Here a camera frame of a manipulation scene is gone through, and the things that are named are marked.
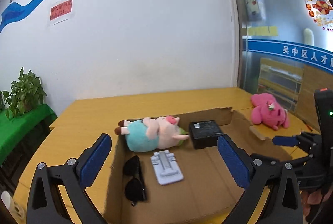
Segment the person's right hand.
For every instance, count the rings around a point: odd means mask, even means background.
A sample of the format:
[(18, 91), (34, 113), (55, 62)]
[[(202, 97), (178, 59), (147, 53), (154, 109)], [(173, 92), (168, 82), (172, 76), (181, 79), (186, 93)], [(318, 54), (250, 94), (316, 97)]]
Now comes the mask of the person's right hand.
[[(326, 201), (330, 195), (331, 191), (329, 191), (324, 197), (323, 201)], [(303, 190), (301, 192), (301, 203), (303, 207), (303, 215), (307, 217), (310, 214), (311, 205), (317, 205), (322, 200), (323, 195), (321, 190), (316, 190), (312, 193)]]

